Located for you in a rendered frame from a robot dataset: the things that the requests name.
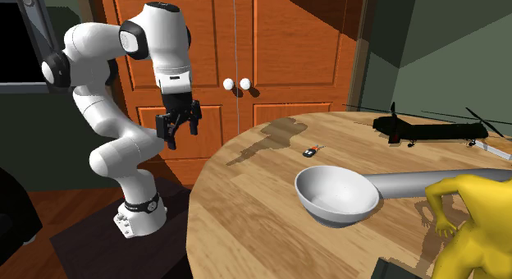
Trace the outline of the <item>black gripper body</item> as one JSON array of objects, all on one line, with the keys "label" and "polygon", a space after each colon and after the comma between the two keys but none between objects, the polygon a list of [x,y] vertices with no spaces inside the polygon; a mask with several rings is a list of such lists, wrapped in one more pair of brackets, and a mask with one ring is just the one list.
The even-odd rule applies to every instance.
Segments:
[{"label": "black gripper body", "polygon": [[191,113],[192,93],[162,94],[162,102],[170,121],[188,121]]}]

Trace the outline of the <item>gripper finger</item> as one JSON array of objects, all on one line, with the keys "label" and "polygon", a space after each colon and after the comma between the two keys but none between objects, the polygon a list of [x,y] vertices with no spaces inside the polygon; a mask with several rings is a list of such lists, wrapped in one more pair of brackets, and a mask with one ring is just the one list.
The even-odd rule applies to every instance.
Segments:
[{"label": "gripper finger", "polygon": [[190,133],[192,135],[198,134],[199,120],[202,118],[202,111],[199,100],[193,100],[190,105],[189,111],[189,122],[190,122]]},{"label": "gripper finger", "polygon": [[178,116],[174,112],[155,116],[157,137],[163,139],[171,150],[176,150],[175,133],[177,118]]}]

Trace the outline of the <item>round wooden table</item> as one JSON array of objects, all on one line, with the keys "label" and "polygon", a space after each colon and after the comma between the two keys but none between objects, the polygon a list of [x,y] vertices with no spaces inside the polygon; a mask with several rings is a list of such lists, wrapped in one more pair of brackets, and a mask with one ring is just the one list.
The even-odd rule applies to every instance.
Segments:
[{"label": "round wooden table", "polygon": [[[512,169],[464,141],[389,145],[371,112],[318,112],[255,126],[225,143],[190,194],[186,250],[194,279],[370,279],[379,258],[422,278],[444,239],[422,198],[385,199],[335,229],[317,223],[295,191],[307,167],[362,173]],[[313,157],[303,151],[322,146]]]}]

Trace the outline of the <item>orange wooden double door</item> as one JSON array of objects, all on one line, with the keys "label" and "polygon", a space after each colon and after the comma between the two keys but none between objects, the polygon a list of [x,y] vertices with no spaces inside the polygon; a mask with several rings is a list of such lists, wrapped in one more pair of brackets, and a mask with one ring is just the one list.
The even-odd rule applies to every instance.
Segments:
[{"label": "orange wooden double door", "polygon": [[280,117],[341,111],[350,96],[363,0],[90,0],[94,19],[118,25],[146,2],[169,2],[191,33],[199,133],[183,125],[176,149],[142,167],[193,185],[239,133]]}]

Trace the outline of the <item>dark robot stand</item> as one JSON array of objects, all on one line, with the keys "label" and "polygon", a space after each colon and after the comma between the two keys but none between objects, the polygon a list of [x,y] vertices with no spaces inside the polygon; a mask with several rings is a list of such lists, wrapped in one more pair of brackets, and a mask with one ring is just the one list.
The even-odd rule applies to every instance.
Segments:
[{"label": "dark robot stand", "polygon": [[113,218],[121,199],[50,239],[68,279],[193,279],[186,255],[190,190],[156,180],[167,221],[155,233],[126,239]]}]

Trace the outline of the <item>grey ladle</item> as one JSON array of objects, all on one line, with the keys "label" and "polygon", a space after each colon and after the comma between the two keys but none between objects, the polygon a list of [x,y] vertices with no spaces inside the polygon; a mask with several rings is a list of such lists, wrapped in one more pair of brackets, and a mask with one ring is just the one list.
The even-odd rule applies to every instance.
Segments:
[{"label": "grey ladle", "polygon": [[479,168],[361,175],[343,167],[316,166],[296,176],[295,189],[313,219],[324,226],[342,228],[368,217],[381,199],[423,197],[428,186],[467,174],[504,181],[512,177],[512,170]]}]

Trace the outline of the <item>black bulky object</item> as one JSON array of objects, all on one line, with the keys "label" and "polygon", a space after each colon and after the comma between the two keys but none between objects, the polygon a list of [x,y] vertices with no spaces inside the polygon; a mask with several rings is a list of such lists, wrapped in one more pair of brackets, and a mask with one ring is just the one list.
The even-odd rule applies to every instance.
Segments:
[{"label": "black bulky object", "polygon": [[33,242],[42,227],[25,188],[0,168],[0,266],[22,245]]}]

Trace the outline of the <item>black toy helicopter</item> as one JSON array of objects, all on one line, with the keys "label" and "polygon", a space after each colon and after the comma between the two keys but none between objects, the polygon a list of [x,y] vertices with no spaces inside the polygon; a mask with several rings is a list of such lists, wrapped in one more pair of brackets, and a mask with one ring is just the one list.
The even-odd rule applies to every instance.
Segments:
[{"label": "black toy helicopter", "polygon": [[408,146],[413,147],[417,140],[467,140],[469,146],[476,144],[476,139],[486,139],[489,134],[485,125],[504,138],[491,120],[481,118],[467,107],[468,112],[478,120],[474,123],[449,124],[410,124],[398,117],[395,111],[395,102],[391,104],[387,117],[378,117],[373,120],[372,127],[388,136],[389,144],[398,144],[401,140],[408,140]]}]

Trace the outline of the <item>dark box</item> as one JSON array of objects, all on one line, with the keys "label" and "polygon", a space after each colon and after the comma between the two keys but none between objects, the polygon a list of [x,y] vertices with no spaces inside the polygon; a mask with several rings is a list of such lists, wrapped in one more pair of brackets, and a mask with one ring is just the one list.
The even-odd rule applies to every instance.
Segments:
[{"label": "dark box", "polygon": [[377,260],[370,279],[422,279],[404,268],[386,261],[384,258]]}]

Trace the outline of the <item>white bar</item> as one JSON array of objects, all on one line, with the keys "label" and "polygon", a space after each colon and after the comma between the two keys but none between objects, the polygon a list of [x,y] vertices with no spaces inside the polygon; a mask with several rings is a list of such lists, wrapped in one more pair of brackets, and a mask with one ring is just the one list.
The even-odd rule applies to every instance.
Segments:
[{"label": "white bar", "polygon": [[476,140],[475,145],[478,146],[479,148],[484,149],[484,150],[488,151],[489,153],[493,153],[505,160],[509,160],[509,161],[512,160],[512,154],[507,153],[502,150],[499,150],[499,149],[496,149],[489,144],[483,143],[482,141]]}]

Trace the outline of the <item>yellow figure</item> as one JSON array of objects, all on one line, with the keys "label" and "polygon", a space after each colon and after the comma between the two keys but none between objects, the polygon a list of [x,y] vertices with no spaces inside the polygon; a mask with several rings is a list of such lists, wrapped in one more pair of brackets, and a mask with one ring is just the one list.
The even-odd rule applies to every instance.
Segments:
[{"label": "yellow figure", "polygon": [[[457,193],[469,219],[448,220],[442,197]],[[425,189],[436,218],[435,232],[453,239],[439,253],[432,279],[512,279],[512,178],[493,181],[476,175],[445,178]]]}]

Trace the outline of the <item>black window with grey frame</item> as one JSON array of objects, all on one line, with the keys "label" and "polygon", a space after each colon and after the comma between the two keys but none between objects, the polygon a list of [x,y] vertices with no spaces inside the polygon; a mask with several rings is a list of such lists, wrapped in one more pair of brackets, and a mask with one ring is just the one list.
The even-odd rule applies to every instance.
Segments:
[{"label": "black window with grey frame", "polygon": [[47,94],[40,66],[58,48],[43,0],[0,0],[0,94]]}]

